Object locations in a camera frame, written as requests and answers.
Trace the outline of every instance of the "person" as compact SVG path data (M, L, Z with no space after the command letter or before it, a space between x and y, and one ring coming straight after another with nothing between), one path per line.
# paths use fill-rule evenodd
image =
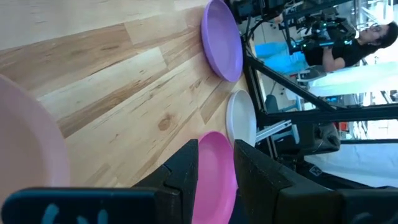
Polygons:
M256 45L255 51L265 65L284 75L295 74L314 65L322 65L325 72L333 72L353 66L378 49L391 46L397 36L398 26L390 22L387 25L374 24L362 30L351 45L331 49L317 47L290 55L285 42L273 42Z

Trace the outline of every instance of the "metal rod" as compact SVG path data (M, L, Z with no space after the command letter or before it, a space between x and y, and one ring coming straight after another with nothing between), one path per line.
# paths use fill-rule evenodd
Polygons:
M288 128L291 125L291 121L280 121L276 124L266 127L265 129L257 133L256 142L262 141L263 139L268 138L269 136L276 134L285 128Z
M314 94L310 93L307 90L304 90L302 87L298 86L296 83L290 81L284 75L281 75L269 67L265 66L261 61L256 58L246 57L246 61L250 67L258 70L259 72L263 73L264 75L268 76L269 78L275 80L277 83L281 84L282 86L292 90L298 96L306 99L307 101L314 104L322 111L334 111L335 109L331 107L327 102L319 99Z
M334 112L320 110L269 113L263 114L267 119L266 124L274 124L290 119L293 124L300 123L324 123L324 122L348 122L348 121L377 121L385 119L397 119L398 105L372 105L357 108L342 108Z
M303 16L312 14L314 12L319 12L322 9L327 9L329 7L336 6L336 5L339 5L339 4L343 4L343 3L346 3L346 2L349 2L349 1L352 1L352 0L325 1L324 3L317 4L316 6L310 7L308 9L297 10L296 12L293 12L291 14L287 14L287 15L285 15L284 19L285 20L298 19L298 18L301 18Z

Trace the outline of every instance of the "black shirt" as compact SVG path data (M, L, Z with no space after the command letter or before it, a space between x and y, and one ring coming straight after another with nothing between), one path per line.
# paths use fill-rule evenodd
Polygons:
M342 58L345 61L346 67L350 67L358 63L363 57L363 51L358 41L353 41L351 45L344 45L333 47L331 53L333 58ZM322 65L323 48L317 47L304 52L305 60L309 66Z

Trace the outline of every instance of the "white surface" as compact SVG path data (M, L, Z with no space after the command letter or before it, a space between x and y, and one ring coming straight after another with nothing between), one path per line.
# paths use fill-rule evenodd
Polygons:
M398 62L350 67L328 73L309 82L309 91L315 96L337 96L379 90L395 90L398 82ZM296 94L286 89L288 99Z
M371 187L398 187L398 143L342 144L328 154L305 156L323 172Z
M249 93L239 90L231 95L226 111L226 130L234 145L241 139L251 146L256 143L256 113Z

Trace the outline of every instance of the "wood grain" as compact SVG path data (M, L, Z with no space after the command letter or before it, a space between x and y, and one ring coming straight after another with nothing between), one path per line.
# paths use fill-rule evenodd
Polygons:
M0 49L12 47L0 50L0 73L57 121L73 186L130 187L188 140L226 133L229 95L246 83L221 81L206 60L207 2L0 3L0 27L10 30ZM11 11L21 19L2 21Z
M123 24L0 51L0 73L42 96L136 54Z

